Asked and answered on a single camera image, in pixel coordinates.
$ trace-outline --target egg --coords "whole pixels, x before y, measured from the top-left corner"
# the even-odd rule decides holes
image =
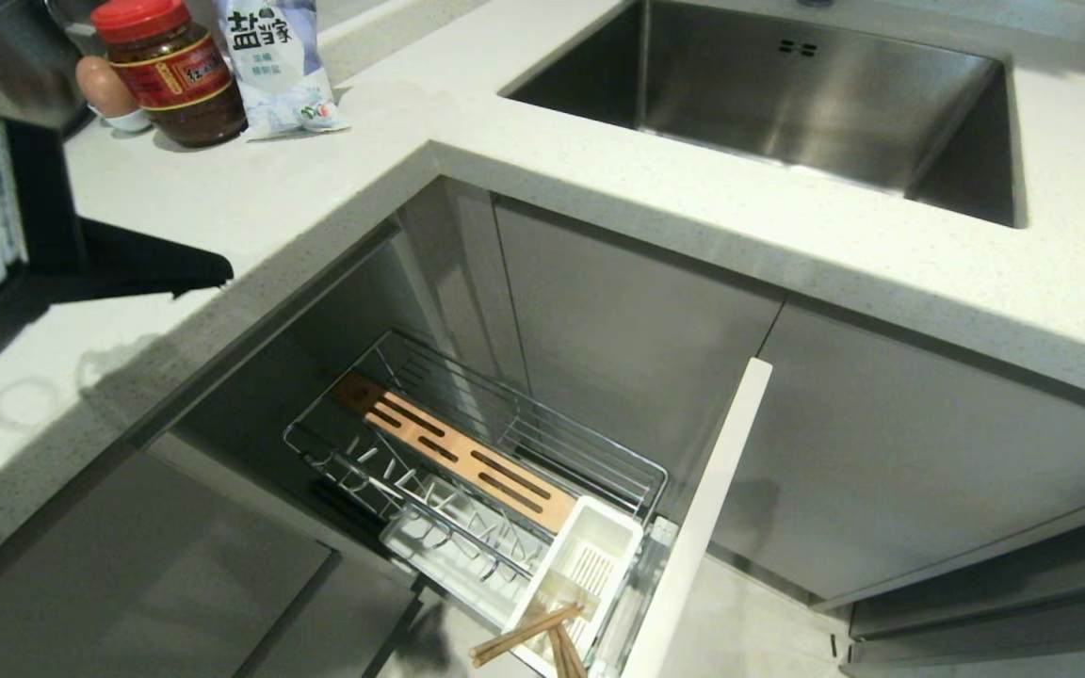
[[[102,56],[82,56],[75,77],[87,102],[104,118],[126,116],[139,107],[132,92]]]

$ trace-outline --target jar label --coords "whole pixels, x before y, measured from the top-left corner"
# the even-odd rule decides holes
[[[212,99],[232,82],[232,74],[207,35],[173,54],[111,65],[145,111],[190,106]]]

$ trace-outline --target kitchen sink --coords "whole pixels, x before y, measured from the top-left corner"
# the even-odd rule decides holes
[[[1007,72],[986,56],[655,0],[507,95],[1017,226]]]

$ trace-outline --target gray cabinet door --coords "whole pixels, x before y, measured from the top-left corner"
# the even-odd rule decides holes
[[[233,675],[328,549],[146,455],[0,578],[0,677]]]
[[[666,468],[681,521],[783,294],[509,199],[496,223],[531,391]]]
[[[715,540],[828,603],[1085,521],[1082,405],[795,302],[761,358]]]

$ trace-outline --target open cabinet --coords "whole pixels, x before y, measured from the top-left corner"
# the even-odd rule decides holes
[[[655,675],[765,394],[753,356],[781,300],[438,180],[224,356],[228,376],[164,435],[175,463],[229,469],[206,481],[277,497],[492,631],[524,613],[534,575],[563,570],[548,553],[595,498],[639,539],[577,645],[590,675]],[[460,447],[434,449],[444,438]],[[457,469],[468,451],[483,466]]]

